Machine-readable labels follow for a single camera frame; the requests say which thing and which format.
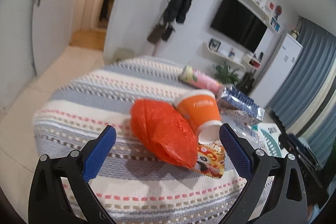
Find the white curved wall shelf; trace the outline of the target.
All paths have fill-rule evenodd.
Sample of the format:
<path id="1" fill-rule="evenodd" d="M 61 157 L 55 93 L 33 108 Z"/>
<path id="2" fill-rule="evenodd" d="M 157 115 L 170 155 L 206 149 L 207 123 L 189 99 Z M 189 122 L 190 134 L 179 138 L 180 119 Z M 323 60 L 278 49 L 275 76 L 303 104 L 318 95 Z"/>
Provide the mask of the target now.
<path id="1" fill-rule="evenodd" d="M 206 42 L 203 42 L 203 50 L 205 50 L 206 53 L 209 53 L 211 56 L 217 56 L 224 60 L 226 63 L 228 63 L 233 68 L 239 68 L 240 71 L 245 72 L 246 69 L 253 69 L 250 66 L 246 65 L 242 58 L 240 60 L 237 60 L 235 58 L 230 58 L 228 55 L 222 55 L 221 53 L 211 51 L 209 49 L 209 44 Z"/>

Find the orange plastic bag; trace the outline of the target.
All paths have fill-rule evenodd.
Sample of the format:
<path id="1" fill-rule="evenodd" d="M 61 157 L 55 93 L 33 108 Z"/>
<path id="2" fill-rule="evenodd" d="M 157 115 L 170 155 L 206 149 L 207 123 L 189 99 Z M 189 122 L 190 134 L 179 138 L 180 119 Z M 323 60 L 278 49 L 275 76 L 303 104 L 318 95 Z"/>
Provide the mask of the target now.
<path id="1" fill-rule="evenodd" d="M 137 99 L 130 110 L 133 134 L 158 159 L 194 168 L 198 138 L 175 108 L 163 101 Z"/>

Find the white refrigerator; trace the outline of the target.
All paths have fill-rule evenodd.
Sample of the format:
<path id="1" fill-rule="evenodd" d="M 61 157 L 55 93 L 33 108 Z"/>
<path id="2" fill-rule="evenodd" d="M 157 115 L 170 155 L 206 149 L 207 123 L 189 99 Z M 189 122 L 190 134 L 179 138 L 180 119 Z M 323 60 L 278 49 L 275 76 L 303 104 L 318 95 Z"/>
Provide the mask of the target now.
<path id="1" fill-rule="evenodd" d="M 301 51 L 302 45 L 291 35 L 288 33 L 282 35 L 276 50 L 249 95 L 256 105 L 261 108 L 268 105 L 290 74 Z"/>

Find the red cube wall shelf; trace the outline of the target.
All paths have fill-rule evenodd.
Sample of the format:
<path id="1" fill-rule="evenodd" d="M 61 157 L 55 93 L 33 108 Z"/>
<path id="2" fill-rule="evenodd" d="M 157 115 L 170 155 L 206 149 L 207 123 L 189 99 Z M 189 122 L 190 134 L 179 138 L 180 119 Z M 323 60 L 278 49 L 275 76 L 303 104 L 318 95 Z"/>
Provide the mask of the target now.
<path id="1" fill-rule="evenodd" d="M 258 70 L 260 68 L 260 66 L 261 66 L 261 63 L 256 58 L 250 56 L 247 53 L 243 56 L 242 61 L 246 65 L 248 65 L 251 68 L 256 69 L 256 70 Z"/>

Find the white interior door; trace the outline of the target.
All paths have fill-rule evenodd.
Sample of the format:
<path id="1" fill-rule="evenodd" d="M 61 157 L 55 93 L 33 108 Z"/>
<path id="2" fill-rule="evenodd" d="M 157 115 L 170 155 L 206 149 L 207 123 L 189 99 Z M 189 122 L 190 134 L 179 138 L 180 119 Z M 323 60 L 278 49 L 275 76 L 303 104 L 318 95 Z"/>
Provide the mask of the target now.
<path id="1" fill-rule="evenodd" d="M 36 0 L 32 40 L 35 70 L 41 76 L 68 46 L 76 0 Z"/>

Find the brown hanging handbag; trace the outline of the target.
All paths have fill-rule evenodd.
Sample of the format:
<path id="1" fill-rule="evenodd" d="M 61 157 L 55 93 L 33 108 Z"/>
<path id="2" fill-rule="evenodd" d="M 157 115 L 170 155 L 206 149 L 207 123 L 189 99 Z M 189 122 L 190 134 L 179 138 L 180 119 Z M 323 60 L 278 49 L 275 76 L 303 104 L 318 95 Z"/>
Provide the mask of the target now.
<path id="1" fill-rule="evenodd" d="M 151 44 L 156 44 L 157 42 L 159 42 L 162 34 L 165 31 L 165 28 L 166 28 L 165 25 L 161 23 L 155 25 L 153 30 L 147 36 L 147 41 Z"/>

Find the framed butterfly picture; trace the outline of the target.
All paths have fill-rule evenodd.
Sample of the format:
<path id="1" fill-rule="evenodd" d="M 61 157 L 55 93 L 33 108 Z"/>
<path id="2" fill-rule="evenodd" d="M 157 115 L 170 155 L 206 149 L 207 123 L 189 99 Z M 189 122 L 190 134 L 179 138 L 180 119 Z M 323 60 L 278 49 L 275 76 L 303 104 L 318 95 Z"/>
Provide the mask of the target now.
<path id="1" fill-rule="evenodd" d="M 221 46 L 221 42 L 216 39 L 211 38 L 211 40 L 209 41 L 209 49 L 211 51 L 218 52 L 220 46 Z"/>

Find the blue grey curtain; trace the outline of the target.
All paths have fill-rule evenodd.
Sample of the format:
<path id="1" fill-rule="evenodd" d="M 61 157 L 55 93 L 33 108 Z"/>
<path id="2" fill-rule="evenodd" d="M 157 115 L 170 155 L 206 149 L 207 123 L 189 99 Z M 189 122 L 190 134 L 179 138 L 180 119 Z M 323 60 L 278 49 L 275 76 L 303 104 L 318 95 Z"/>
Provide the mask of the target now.
<path id="1" fill-rule="evenodd" d="M 302 52 L 268 107 L 325 164 L 335 140 L 335 36 L 303 17 L 296 30 Z"/>

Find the panda snack wrapper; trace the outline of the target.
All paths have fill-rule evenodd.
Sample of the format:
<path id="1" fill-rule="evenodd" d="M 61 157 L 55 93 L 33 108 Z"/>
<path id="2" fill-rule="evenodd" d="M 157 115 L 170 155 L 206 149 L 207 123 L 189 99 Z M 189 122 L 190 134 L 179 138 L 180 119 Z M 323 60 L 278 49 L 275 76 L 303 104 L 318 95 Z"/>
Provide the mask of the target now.
<path id="1" fill-rule="evenodd" d="M 219 140 L 208 144 L 198 144 L 198 158 L 193 170 L 212 178 L 221 178 L 224 174 L 225 149 Z"/>

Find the green potted plant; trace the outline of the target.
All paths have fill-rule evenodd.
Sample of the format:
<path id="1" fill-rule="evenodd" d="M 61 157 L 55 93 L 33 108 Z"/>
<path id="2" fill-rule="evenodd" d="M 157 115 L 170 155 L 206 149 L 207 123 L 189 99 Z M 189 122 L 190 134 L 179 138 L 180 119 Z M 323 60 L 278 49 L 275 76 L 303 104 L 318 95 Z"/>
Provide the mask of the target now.
<path id="1" fill-rule="evenodd" d="M 231 68 L 226 62 L 214 66 L 214 78 L 221 84 L 237 85 L 241 81 L 240 72 L 239 68 Z"/>

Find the orange paper cup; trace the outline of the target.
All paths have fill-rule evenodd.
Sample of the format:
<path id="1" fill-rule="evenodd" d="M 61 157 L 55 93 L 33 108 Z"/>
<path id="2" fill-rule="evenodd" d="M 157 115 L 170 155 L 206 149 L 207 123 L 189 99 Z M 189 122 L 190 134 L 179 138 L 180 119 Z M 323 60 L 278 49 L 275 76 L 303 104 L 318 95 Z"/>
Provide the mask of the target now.
<path id="1" fill-rule="evenodd" d="M 208 145 L 219 139 L 223 123 L 215 95 L 211 91 L 189 91 L 176 98 L 174 106 L 187 120 L 200 144 Z"/>

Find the light blue laundry basket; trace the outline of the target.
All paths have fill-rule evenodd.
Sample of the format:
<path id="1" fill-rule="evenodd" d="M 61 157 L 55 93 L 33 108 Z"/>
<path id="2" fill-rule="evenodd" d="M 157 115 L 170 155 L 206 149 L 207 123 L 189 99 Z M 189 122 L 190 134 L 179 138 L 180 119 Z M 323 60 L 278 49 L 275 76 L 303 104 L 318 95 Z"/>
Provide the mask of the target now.
<path id="1" fill-rule="evenodd" d="M 270 133 L 263 129 L 259 129 L 261 133 L 264 135 L 264 138 L 266 140 L 266 145 L 268 147 L 269 155 L 273 157 L 282 157 L 282 153 L 280 150 L 280 146 L 278 145 L 278 142 L 272 137 Z"/>

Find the pink tall drink bottle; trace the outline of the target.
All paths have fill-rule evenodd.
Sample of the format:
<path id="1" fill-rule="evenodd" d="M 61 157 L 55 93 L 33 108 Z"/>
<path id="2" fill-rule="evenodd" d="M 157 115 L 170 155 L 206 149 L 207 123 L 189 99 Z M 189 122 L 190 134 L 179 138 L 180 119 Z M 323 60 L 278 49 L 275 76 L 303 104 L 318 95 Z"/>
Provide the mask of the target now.
<path id="1" fill-rule="evenodd" d="M 194 69 L 190 65 L 184 67 L 182 73 L 179 75 L 179 79 L 194 88 L 207 89 L 215 95 L 218 94 L 221 87 L 221 84 L 217 80 Z"/>

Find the blue silver snack bag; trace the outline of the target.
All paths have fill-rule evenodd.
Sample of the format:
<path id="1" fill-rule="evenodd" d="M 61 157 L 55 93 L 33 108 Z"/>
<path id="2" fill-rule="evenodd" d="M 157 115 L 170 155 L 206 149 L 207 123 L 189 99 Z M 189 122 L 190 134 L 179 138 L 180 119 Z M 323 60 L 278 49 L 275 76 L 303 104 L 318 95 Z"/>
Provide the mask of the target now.
<path id="1" fill-rule="evenodd" d="M 217 105 L 221 114 L 229 116 L 239 124 L 254 126 L 264 119 L 265 110 L 232 84 L 220 86 Z"/>

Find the black wall television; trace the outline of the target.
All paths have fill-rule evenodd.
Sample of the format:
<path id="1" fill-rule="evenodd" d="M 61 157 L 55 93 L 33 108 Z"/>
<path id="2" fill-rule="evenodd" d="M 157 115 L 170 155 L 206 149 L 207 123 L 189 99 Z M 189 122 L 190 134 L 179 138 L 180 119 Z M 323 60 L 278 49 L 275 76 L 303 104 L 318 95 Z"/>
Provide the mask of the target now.
<path id="1" fill-rule="evenodd" d="M 267 26 L 238 0 L 222 0 L 211 28 L 255 52 Z"/>

